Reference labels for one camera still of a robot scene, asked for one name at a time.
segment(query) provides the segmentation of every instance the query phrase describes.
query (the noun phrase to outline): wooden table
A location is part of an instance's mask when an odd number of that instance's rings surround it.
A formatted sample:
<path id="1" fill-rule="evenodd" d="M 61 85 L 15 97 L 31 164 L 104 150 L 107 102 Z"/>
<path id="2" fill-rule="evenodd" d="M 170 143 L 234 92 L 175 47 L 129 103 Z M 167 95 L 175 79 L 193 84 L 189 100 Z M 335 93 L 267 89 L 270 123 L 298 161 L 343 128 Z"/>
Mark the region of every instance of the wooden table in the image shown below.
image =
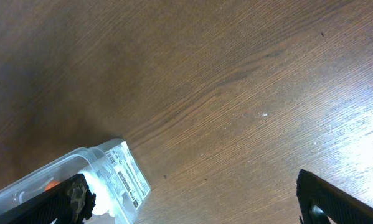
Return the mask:
<path id="1" fill-rule="evenodd" d="M 118 136 L 139 223 L 299 223 L 302 168 L 373 206 L 373 0 L 0 0 L 0 189 Z"/>

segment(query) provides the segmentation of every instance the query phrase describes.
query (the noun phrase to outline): wood grain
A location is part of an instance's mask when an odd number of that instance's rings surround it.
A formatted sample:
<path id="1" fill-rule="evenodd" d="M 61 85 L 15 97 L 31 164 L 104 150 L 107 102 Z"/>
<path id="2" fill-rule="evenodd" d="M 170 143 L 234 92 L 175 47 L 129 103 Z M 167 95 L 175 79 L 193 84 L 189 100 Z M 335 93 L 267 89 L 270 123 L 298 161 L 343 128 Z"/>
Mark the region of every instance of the wood grain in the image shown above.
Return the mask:
<path id="1" fill-rule="evenodd" d="M 299 169 L 373 207 L 373 0 L 0 0 L 0 189 L 118 136 L 138 223 L 298 223 Z"/>

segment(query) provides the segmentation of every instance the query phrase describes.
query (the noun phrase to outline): clear plastic container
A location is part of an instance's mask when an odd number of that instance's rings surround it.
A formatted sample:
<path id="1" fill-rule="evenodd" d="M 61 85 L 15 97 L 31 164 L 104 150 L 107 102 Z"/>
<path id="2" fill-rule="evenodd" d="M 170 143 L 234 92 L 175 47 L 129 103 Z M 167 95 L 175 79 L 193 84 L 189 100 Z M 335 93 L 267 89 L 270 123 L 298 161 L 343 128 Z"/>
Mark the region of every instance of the clear plastic container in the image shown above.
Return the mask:
<path id="1" fill-rule="evenodd" d="M 78 148 L 0 190 L 0 214 L 61 182 L 83 173 L 97 195 L 93 216 L 85 223 L 133 223 L 150 194 L 150 186 L 122 139 Z"/>

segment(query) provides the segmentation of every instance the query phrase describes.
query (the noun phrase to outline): barcode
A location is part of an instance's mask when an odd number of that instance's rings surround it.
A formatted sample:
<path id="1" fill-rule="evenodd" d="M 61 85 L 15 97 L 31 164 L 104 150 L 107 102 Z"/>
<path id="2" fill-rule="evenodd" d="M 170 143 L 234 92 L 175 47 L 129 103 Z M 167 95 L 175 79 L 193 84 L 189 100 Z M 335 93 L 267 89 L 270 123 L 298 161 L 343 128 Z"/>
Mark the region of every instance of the barcode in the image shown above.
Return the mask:
<path id="1" fill-rule="evenodd" d="M 143 196 L 145 196 L 145 195 L 146 195 L 146 192 L 149 190 L 149 187 L 148 187 L 148 185 L 146 184 L 145 181 L 141 181 L 141 179 L 139 179 L 139 181 L 140 181 L 140 182 L 142 183 L 142 185 L 143 185 L 142 193 L 143 193 Z"/>
<path id="2" fill-rule="evenodd" d="M 126 174 L 128 175 L 128 178 L 130 178 L 132 184 L 133 184 L 133 185 L 135 186 L 135 188 L 137 189 L 136 193 L 137 193 L 137 194 L 139 195 L 139 197 L 140 197 L 140 196 L 141 196 L 141 194 L 140 194 L 140 192 L 141 192 L 141 188 L 137 185 L 137 183 L 135 183 L 135 179 L 134 179 L 133 176 L 130 174 L 130 172 L 129 172 L 130 167 L 129 167 L 128 163 L 126 164 L 126 166 L 127 166 L 128 169 L 125 169 L 125 172 L 126 172 Z"/>
<path id="3" fill-rule="evenodd" d="M 129 187 L 128 183 L 126 182 L 126 180 L 125 180 L 123 174 L 121 173 L 121 171 L 119 171 L 118 175 L 120 176 L 120 179 L 121 179 L 121 181 L 123 182 L 123 184 L 124 184 L 126 190 L 127 190 L 128 192 L 131 191 L 131 188 Z"/>
<path id="4" fill-rule="evenodd" d="M 110 162 L 113 166 L 117 165 L 116 161 L 114 160 L 113 156 L 111 156 L 110 153 L 107 154 L 107 157 L 109 158 L 109 160 L 110 160 Z"/>

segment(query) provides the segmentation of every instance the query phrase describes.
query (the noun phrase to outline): black object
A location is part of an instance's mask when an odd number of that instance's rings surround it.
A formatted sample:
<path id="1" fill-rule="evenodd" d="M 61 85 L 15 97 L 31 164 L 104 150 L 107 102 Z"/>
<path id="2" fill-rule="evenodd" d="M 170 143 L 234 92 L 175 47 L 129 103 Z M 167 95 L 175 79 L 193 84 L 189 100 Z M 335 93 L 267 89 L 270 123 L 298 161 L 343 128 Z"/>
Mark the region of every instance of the black object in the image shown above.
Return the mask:
<path id="1" fill-rule="evenodd" d="M 373 208 L 358 201 L 311 172 L 301 170 L 297 197 L 303 224 L 373 223 Z"/>
<path id="2" fill-rule="evenodd" d="M 92 216 L 96 195 L 83 174 L 76 174 L 51 189 L 0 215 L 0 224 L 82 224 Z"/>

